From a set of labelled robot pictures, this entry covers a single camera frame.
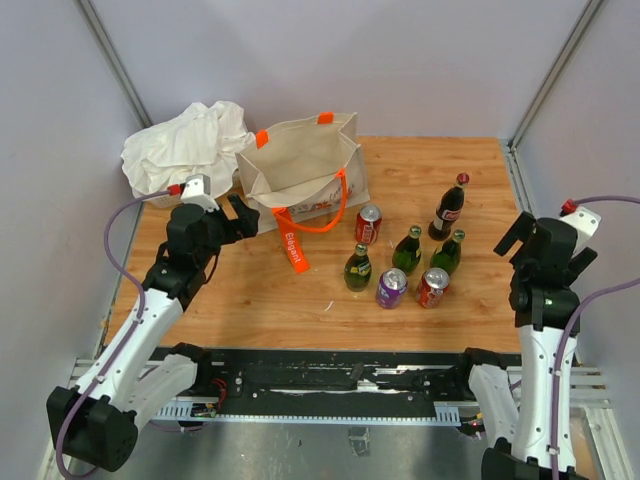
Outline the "beige canvas tote bag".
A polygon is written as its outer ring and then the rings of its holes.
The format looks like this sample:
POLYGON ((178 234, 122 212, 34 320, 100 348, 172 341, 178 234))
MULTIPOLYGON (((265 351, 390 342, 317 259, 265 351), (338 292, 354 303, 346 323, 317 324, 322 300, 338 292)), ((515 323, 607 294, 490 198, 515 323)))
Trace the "beige canvas tote bag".
POLYGON ((325 234, 348 207, 370 200, 356 113, 323 112, 255 134, 236 154, 241 186, 260 214, 258 232, 277 230, 298 274, 309 269, 299 234, 325 234))

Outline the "brown cola glass bottle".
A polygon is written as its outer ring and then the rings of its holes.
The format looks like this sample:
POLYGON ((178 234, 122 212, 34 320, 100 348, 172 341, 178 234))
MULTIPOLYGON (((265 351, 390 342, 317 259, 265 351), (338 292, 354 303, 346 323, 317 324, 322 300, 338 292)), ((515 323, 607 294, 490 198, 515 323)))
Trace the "brown cola glass bottle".
POLYGON ((470 181, 467 173, 459 173, 454 185, 442 196, 435 212, 434 219, 428 227, 428 234, 436 241, 446 240, 452 225, 457 221, 464 206, 465 188, 470 181))

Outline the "green glass bottle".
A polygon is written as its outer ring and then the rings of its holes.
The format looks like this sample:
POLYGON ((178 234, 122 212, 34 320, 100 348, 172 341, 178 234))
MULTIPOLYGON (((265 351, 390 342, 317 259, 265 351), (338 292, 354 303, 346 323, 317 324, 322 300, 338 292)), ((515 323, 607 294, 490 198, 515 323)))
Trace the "green glass bottle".
POLYGON ((449 276, 452 276, 461 261, 461 246, 465 236, 466 234, 463 230, 455 230, 451 237, 434 251, 430 258, 429 267, 440 268, 449 276))
POLYGON ((351 291, 360 292, 366 289, 371 279, 371 262, 366 244, 356 244, 354 253, 345 264, 343 278, 351 291))
POLYGON ((411 275, 421 261, 420 237, 422 229, 418 225, 409 228, 408 235, 395 247, 392 256, 392 265, 403 271, 407 276, 411 275))

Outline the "red soda can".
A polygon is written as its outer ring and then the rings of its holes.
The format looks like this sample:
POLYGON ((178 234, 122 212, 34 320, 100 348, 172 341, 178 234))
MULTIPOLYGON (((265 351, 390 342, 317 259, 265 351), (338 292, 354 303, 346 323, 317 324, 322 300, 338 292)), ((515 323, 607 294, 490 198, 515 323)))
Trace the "red soda can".
POLYGON ((415 298, 424 308, 435 308, 449 287, 449 274, 441 268, 430 268, 421 277, 415 298))
POLYGON ((356 216, 355 239, 371 245, 376 242, 382 222, 381 210, 373 204, 363 206, 356 216))

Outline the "purple soda can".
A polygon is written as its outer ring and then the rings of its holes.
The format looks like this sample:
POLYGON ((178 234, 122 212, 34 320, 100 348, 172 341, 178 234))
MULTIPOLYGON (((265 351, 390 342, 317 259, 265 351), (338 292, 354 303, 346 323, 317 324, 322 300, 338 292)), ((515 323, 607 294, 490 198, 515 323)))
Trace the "purple soda can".
POLYGON ((407 288, 407 276, 402 270, 398 268, 386 270, 379 278, 376 302, 382 308, 394 309, 400 305, 407 288))

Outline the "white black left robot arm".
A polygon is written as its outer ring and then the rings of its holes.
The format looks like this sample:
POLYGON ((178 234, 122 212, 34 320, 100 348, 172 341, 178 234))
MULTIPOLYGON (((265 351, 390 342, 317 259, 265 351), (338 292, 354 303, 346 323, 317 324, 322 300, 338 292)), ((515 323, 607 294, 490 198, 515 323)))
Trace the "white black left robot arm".
POLYGON ((71 388, 57 387, 46 401, 56 464, 72 478, 64 459, 114 472, 130 457, 140 431, 178 394, 200 396, 225 384, 216 378, 208 350, 180 343, 156 367, 143 368, 167 330, 186 312, 217 267, 221 248, 258 233, 259 214, 236 193, 236 213, 216 203, 184 201, 173 209, 167 239, 136 285, 138 298, 112 342, 71 388))

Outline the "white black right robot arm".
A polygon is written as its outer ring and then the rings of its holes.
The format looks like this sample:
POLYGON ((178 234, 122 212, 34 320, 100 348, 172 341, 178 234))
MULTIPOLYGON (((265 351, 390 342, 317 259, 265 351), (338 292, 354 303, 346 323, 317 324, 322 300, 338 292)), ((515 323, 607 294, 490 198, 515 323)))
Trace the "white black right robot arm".
POLYGON ((510 263, 509 304, 515 314, 522 370, 515 398, 494 352, 471 356, 453 375, 455 392, 476 399, 488 448, 484 479, 576 479, 570 432, 570 376, 577 347, 580 299, 571 286, 596 259, 587 243, 600 216, 570 207, 559 218, 523 212, 498 242, 500 256, 520 247, 510 263))

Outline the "white plastic basket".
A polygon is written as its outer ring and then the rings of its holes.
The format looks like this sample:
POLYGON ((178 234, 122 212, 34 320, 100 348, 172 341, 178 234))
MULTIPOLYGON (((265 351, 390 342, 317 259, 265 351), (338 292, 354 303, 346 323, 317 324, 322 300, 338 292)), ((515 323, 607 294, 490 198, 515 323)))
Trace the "white plastic basket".
MULTIPOLYGON (((232 180, 233 180, 233 185, 232 185, 233 189, 241 187, 240 174, 238 170, 236 170, 233 173, 232 180)), ((150 200, 150 203, 157 208, 173 208, 181 204, 181 200, 179 196, 163 196, 163 197, 157 197, 155 199, 150 200)))

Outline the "white crumpled cloth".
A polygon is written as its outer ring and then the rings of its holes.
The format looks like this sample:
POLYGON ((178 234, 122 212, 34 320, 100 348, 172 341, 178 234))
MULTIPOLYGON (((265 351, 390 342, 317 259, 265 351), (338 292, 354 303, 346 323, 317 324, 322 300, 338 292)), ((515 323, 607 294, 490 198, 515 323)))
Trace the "white crumpled cloth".
POLYGON ((238 104, 194 102, 173 119, 127 138, 121 153, 122 170, 136 197, 198 174, 210 179, 211 194, 219 197, 233 187, 236 154, 254 140, 238 104))

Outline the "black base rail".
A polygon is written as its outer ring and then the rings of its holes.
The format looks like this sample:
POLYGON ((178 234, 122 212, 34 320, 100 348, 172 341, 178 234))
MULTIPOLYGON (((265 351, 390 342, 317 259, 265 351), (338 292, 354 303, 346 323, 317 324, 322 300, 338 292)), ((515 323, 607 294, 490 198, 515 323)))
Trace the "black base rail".
POLYGON ((284 413, 304 405, 312 413, 390 411, 408 398, 418 404, 466 402, 473 361, 517 366, 518 354, 468 348, 461 353, 295 349, 208 349, 205 371, 189 397, 226 394, 221 411, 284 413))

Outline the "aluminium corner post right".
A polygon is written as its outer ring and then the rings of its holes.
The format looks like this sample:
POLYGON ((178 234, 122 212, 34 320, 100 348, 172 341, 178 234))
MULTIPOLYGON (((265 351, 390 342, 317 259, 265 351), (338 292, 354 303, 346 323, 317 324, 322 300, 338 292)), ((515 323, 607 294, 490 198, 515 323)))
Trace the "aluminium corner post right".
POLYGON ((589 32, 590 27, 596 21, 603 8, 608 4, 606 0, 588 0, 578 15, 568 37, 553 60, 551 67, 545 75, 540 87, 529 103, 524 116, 518 123, 515 132, 506 143, 510 152, 515 152, 522 143, 526 133, 534 123, 537 115, 551 95, 556 84, 563 75, 569 62, 578 51, 582 41, 589 32))

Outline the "aluminium corner post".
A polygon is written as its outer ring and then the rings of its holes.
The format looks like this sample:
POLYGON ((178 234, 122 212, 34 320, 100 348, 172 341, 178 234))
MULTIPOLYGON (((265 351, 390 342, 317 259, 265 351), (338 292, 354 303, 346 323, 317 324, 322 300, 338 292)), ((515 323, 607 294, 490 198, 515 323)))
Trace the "aluminium corner post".
POLYGON ((100 53, 105 59, 139 125, 142 128, 150 127, 153 124, 152 119, 144 106, 119 53, 117 52, 102 19, 100 18, 94 3, 90 0, 75 0, 74 4, 96 42, 100 53))
POLYGON ((526 133, 534 123, 537 115, 551 95, 556 84, 563 75, 569 62, 578 51, 582 41, 589 32, 590 27, 596 21, 603 8, 608 4, 606 0, 588 0, 578 15, 568 37, 553 60, 551 67, 545 75, 540 87, 529 103, 524 116, 518 123, 515 132, 506 143, 510 152, 515 152, 522 143, 526 133))

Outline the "aluminium corner post left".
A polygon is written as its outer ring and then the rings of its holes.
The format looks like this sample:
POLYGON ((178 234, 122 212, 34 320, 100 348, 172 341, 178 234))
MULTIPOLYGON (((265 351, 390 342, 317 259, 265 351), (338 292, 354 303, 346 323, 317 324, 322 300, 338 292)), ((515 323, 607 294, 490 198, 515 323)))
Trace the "aluminium corner post left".
POLYGON ((96 42, 100 53, 105 59, 139 125, 142 128, 150 127, 153 124, 152 119, 144 106, 119 53, 117 52, 102 19, 100 18, 94 3, 90 0, 75 0, 74 4, 96 42))

